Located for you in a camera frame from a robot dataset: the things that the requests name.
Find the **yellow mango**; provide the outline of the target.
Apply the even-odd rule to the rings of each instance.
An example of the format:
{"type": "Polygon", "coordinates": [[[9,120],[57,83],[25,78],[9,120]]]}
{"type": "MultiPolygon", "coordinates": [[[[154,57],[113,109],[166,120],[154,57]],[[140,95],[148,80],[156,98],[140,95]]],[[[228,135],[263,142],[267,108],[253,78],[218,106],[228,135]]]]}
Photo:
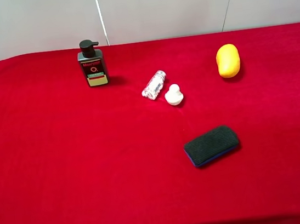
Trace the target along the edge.
{"type": "Polygon", "coordinates": [[[219,75],[232,78],[240,71],[240,56],[235,45],[226,44],[219,48],[216,55],[219,75]]]}

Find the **clear bottle of white pills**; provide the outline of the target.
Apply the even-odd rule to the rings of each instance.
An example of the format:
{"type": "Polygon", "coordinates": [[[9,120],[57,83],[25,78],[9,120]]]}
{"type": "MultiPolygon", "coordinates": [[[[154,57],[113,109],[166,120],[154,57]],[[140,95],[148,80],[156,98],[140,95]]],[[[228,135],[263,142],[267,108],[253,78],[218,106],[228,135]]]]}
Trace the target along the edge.
{"type": "Polygon", "coordinates": [[[150,100],[155,100],[163,88],[165,79],[166,73],[162,70],[157,71],[155,75],[151,78],[147,86],[144,88],[141,95],[150,100]]]}

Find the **small white duck figure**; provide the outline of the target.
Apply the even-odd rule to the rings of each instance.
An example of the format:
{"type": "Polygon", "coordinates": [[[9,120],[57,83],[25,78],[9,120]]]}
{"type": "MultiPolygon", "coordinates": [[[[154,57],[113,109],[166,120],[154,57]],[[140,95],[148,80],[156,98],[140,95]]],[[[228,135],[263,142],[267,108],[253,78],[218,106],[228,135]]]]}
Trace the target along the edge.
{"type": "Polygon", "coordinates": [[[181,93],[179,85],[172,84],[169,87],[168,92],[165,93],[165,99],[172,106],[179,105],[184,99],[184,95],[181,93]]]}

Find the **black and blue eraser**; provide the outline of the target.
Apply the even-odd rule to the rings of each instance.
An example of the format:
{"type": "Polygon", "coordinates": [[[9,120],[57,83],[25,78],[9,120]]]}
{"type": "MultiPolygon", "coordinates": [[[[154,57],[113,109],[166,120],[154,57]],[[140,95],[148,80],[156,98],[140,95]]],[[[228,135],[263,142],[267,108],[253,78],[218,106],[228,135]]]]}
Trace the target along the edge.
{"type": "Polygon", "coordinates": [[[184,151],[192,164],[199,168],[239,146],[236,133],[228,126],[218,126],[187,142],[184,151]]]}

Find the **black pump lotion bottle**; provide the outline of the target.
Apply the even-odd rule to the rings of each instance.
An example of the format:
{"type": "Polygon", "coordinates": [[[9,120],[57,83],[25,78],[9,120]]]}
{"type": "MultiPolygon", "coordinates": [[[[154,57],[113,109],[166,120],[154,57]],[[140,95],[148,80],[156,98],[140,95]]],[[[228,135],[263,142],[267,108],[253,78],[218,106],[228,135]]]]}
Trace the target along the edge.
{"type": "Polygon", "coordinates": [[[101,49],[95,49],[98,42],[83,40],[79,43],[80,52],[77,61],[90,87],[98,87],[109,83],[109,76],[101,49]]]}

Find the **red table cloth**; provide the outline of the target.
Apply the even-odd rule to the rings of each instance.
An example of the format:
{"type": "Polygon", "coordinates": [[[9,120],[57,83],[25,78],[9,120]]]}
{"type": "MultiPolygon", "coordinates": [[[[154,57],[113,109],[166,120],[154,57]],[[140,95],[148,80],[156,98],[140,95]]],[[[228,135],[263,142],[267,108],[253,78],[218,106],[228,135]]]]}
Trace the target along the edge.
{"type": "Polygon", "coordinates": [[[300,23],[103,52],[94,88],[76,49],[0,61],[0,224],[300,224],[300,23]],[[222,125],[240,145],[195,167],[184,145],[222,125]]]}

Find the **white vertical pole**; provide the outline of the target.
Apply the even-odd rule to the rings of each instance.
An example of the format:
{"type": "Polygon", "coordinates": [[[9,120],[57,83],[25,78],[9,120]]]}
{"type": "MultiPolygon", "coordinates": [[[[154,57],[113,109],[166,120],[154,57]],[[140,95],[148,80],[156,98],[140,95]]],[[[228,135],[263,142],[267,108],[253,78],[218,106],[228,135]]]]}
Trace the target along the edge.
{"type": "Polygon", "coordinates": [[[106,39],[106,43],[107,43],[107,45],[110,45],[108,35],[107,35],[107,30],[106,30],[106,27],[105,27],[105,22],[104,22],[104,19],[103,19],[103,15],[101,13],[101,9],[100,9],[98,0],[95,0],[95,3],[96,3],[96,7],[97,7],[101,27],[103,29],[103,33],[104,33],[104,36],[105,36],[105,39],[106,39]]]}

